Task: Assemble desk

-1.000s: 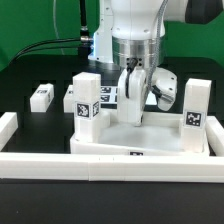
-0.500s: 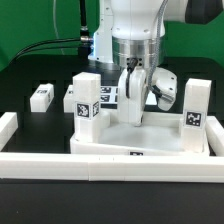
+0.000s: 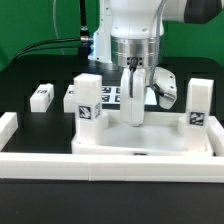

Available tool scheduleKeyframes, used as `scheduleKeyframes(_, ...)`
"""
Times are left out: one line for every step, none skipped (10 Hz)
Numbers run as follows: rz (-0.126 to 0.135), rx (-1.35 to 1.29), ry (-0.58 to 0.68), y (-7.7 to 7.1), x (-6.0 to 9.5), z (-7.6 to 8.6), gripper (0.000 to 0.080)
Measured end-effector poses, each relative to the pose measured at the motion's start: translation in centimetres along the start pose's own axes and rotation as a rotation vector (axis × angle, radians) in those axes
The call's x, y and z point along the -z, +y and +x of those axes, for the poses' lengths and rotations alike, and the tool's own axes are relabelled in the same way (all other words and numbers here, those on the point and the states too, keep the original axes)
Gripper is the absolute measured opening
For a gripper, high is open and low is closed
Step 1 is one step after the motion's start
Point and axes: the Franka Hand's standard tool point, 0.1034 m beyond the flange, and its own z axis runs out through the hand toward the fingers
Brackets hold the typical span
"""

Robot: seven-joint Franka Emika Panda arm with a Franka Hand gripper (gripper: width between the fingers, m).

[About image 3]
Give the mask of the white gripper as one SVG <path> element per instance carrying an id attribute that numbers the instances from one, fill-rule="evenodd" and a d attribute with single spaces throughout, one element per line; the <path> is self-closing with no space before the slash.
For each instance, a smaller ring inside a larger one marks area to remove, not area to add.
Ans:
<path id="1" fill-rule="evenodd" d="M 131 126 L 139 126 L 144 120 L 146 70 L 137 69 L 134 74 L 123 70 L 120 83 L 121 120 Z"/>

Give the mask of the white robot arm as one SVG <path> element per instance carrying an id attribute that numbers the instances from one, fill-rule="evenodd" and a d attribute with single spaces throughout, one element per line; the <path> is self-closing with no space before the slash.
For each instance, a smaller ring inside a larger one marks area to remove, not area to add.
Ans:
<path id="1" fill-rule="evenodd" d="M 177 100 L 175 75 L 158 66 L 164 21 L 206 24 L 224 10 L 224 0 L 99 0 L 100 24 L 88 59 L 122 71 L 120 115 L 139 126 L 144 120 L 146 90 L 171 108 Z"/>

